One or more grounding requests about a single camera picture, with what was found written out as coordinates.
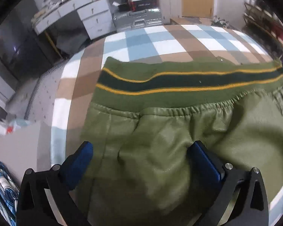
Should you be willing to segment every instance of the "green garment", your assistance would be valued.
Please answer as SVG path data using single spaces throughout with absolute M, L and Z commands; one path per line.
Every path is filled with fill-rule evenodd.
M 81 140 L 94 145 L 77 194 L 92 225 L 192 225 L 212 200 L 186 159 L 196 140 L 258 167 L 270 203 L 283 185 L 283 66 L 108 58 Z

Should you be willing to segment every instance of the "silver bolt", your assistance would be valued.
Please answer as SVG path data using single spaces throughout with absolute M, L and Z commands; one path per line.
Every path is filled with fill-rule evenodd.
M 59 164 L 56 164 L 56 165 L 54 165 L 53 167 L 52 167 L 52 169 L 54 170 L 54 171 L 57 171 L 57 170 L 59 170 L 60 169 L 60 165 Z
M 31 174 L 32 173 L 32 169 L 31 168 L 28 168 L 26 171 L 25 171 L 25 174 Z
M 225 164 L 225 168 L 228 170 L 232 170 L 233 169 L 233 165 L 231 163 L 226 163 Z
M 254 171 L 255 173 L 257 173 L 257 174 L 260 172 L 260 170 L 259 170 L 258 168 L 256 168 L 256 167 L 253 168 L 253 171 Z

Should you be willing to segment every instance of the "yellow stripe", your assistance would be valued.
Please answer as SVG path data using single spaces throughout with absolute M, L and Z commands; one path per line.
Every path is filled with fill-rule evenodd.
M 122 91 L 122 90 L 116 90 L 116 89 L 112 89 L 110 87 L 104 86 L 100 83 L 97 83 L 96 86 L 100 89 L 103 89 L 103 90 L 106 90 L 108 92 L 112 92 L 112 93 L 115 93 L 115 94 L 137 96 L 137 95 L 144 95 L 144 94 L 158 93 L 158 92 L 196 92 L 196 91 L 224 90 L 224 89 L 230 89 L 230 88 L 234 88 L 234 87 L 247 86 L 247 85 L 251 85 L 251 84 L 271 83 L 271 82 L 275 82 L 275 81 L 279 80 L 282 77 L 283 77 L 283 75 L 280 75 L 277 78 L 269 79 L 269 80 L 234 83 L 234 84 L 228 84 L 228 85 L 216 86 L 216 87 L 162 88 L 162 89 L 151 89 L 151 90 L 146 90 L 146 91 L 141 91 L 141 92 L 126 92 L 126 91 Z
M 257 69 L 237 69 L 234 71 L 228 71 L 228 72 L 221 72 L 221 71 L 207 71 L 207 72 L 201 72 L 201 71 L 192 71 L 192 72 L 160 72 L 157 73 L 153 76 L 151 76 L 149 79 L 147 80 L 130 80 L 130 79 L 126 79 L 126 78 L 122 78 L 120 76 L 118 76 L 117 74 L 115 74 L 114 72 L 112 72 L 111 70 L 107 69 L 107 68 L 103 68 L 102 70 L 107 72 L 108 74 L 110 74 L 111 76 L 113 76 L 116 79 L 122 80 L 122 81 L 126 81 L 126 82 L 134 82 L 134 83 L 143 83 L 143 82 L 148 82 L 151 79 L 157 77 L 157 76 L 164 76 L 164 75 L 227 75 L 227 74 L 232 74 L 232 73 L 236 73 L 236 72 L 243 72 L 243 73 L 265 73 L 265 72 L 273 72 L 279 68 L 281 68 L 282 66 L 276 67 L 276 68 L 271 68 L 271 69 L 261 69 L 261 70 L 257 70 Z

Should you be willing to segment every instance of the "checkered bedsheet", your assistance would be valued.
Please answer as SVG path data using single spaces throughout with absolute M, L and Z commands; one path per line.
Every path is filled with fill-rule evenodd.
M 110 35 L 74 55 L 64 67 L 54 102 L 51 163 L 61 164 L 80 146 L 80 134 L 100 70 L 107 57 L 120 61 L 190 62 L 198 57 L 234 64 L 271 57 L 239 31 L 206 25 L 166 25 Z M 270 225 L 283 214 L 283 188 L 270 204 Z

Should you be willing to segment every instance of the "silver suitcase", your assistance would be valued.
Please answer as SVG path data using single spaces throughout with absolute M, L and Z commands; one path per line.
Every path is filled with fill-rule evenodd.
M 116 32 L 164 24 L 159 8 L 144 9 L 138 12 L 117 12 L 113 15 L 113 22 Z

